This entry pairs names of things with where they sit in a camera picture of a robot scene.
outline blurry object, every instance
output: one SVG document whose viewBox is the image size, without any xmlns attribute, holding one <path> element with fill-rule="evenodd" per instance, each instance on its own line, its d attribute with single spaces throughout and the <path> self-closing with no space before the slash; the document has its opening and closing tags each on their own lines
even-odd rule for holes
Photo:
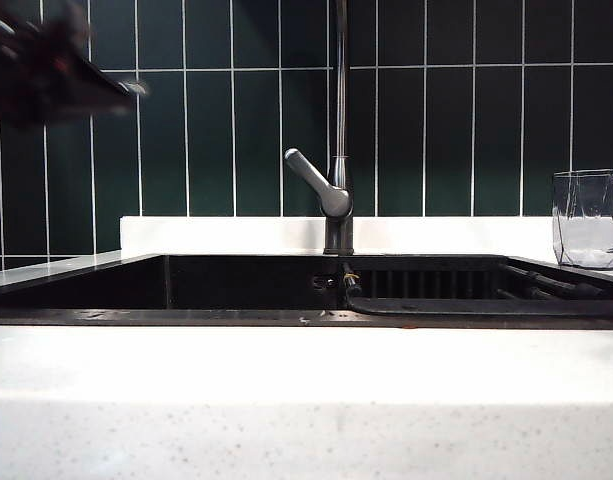
<svg viewBox="0 0 613 480">
<path fill-rule="evenodd" d="M 86 60 L 88 36 L 84 12 L 72 2 L 39 26 L 0 6 L 0 121 L 24 128 L 130 110 L 146 89 L 117 83 Z"/>
<path fill-rule="evenodd" d="M 613 270 L 613 170 L 554 175 L 553 247 L 560 265 Z"/>
</svg>

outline green tiled wall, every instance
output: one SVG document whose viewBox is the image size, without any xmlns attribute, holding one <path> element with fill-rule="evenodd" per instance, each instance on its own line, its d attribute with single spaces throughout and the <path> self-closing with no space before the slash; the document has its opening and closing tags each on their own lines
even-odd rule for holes
<svg viewBox="0 0 613 480">
<path fill-rule="evenodd" d="M 320 214 L 281 153 L 334 153 L 334 0 L 78 1 L 84 54 L 152 94 L 1 126 L 0 268 L 116 249 L 124 215 Z M 549 215 L 553 172 L 613 168 L 613 0 L 349 7 L 357 215 Z"/>
</svg>

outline faucet handle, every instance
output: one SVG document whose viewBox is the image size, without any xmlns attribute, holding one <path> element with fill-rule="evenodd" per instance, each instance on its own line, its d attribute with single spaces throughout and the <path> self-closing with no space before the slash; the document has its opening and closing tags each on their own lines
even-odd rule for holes
<svg viewBox="0 0 613 480">
<path fill-rule="evenodd" d="M 322 211 L 327 217 L 343 218 L 350 213 L 352 202 L 348 192 L 331 185 L 299 150 L 296 148 L 287 150 L 284 159 L 286 164 L 315 190 Z"/>
</svg>

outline sink basin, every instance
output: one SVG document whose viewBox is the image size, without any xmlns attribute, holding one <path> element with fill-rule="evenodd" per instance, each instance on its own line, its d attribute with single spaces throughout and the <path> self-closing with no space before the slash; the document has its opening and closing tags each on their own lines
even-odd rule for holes
<svg viewBox="0 0 613 480">
<path fill-rule="evenodd" d="M 74 317 L 100 324 L 613 328 L 613 277 L 495 255 L 163 255 L 0 287 L 1 322 Z"/>
</svg>

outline clear glass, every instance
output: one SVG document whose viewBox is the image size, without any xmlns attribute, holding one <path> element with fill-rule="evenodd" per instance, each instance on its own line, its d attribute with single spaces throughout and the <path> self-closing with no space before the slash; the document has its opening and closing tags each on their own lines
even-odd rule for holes
<svg viewBox="0 0 613 480">
<path fill-rule="evenodd" d="M 553 248 L 560 265 L 613 270 L 613 170 L 553 176 Z"/>
</svg>

